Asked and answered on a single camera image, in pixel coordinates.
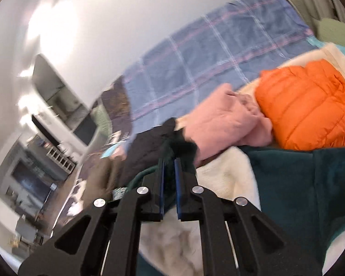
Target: metal screw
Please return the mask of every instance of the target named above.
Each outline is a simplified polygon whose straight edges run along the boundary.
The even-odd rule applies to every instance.
[[[137,189],[137,193],[138,194],[147,194],[148,193],[148,188],[147,187],[139,187],[138,189]]]
[[[196,194],[201,194],[201,193],[203,193],[203,187],[201,187],[201,186],[194,186],[193,188],[192,188],[192,191],[193,191],[193,193],[196,193]]]
[[[96,206],[96,207],[103,207],[105,204],[106,204],[106,200],[102,199],[102,198],[96,199],[93,202],[93,205]]]
[[[248,204],[248,200],[244,197],[239,197],[236,199],[236,204],[240,206],[246,206]]]

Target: pink sweater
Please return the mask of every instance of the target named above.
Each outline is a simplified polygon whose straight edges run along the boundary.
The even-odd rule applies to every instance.
[[[226,83],[188,115],[184,136],[197,144],[196,161],[201,161],[232,145],[266,146],[271,130],[271,121],[252,97],[233,92]]]

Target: orange puffer jacket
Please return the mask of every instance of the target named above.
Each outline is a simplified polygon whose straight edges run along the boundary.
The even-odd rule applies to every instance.
[[[282,148],[345,146],[345,79],[326,60],[262,71],[255,97]]]

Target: brown cloth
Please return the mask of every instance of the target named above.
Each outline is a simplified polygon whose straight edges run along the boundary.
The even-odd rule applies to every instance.
[[[112,191],[117,187],[124,161],[121,156],[113,159],[108,157],[100,159],[94,166],[87,179],[86,188],[82,195],[83,208],[90,205],[95,199],[112,200]]]

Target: blue plaid blanket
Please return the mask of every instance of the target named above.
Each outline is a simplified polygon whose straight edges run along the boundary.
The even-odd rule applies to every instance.
[[[124,72],[133,134],[189,113],[222,83],[237,90],[315,49],[311,35],[286,0],[235,0],[201,16]]]

